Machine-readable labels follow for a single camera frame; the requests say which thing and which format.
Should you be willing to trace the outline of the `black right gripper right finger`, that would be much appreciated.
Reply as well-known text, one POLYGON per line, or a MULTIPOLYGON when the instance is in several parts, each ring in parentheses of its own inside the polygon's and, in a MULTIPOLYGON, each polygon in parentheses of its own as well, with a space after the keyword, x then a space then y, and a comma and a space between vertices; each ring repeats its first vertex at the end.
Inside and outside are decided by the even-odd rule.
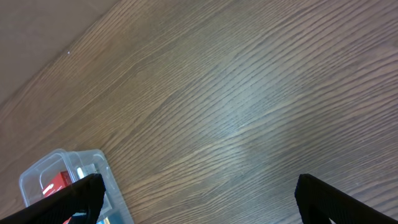
POLYGON ((299 175, 295 199, 304 224, 397 224, 397 220, 310 174, 299 175))

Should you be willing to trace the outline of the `red white medicine box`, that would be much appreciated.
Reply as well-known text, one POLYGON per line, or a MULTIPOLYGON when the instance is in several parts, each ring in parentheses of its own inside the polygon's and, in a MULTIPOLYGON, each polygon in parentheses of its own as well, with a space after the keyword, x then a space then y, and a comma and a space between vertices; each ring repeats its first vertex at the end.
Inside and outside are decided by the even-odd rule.
POLYGON ((73 182, 67 171, 59 172, 42 190, 44 197, 48 197, 59 190, 68 187, 73 182))

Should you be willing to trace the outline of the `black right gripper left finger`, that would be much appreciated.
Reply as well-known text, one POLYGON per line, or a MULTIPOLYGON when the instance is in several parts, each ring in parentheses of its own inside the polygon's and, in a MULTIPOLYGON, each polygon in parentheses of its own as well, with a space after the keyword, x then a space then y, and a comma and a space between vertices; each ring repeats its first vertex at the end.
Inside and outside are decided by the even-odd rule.
POLYGON ((1 220, 1 224, 95 224, 105 195, 101 174, 90 174, 1 220))

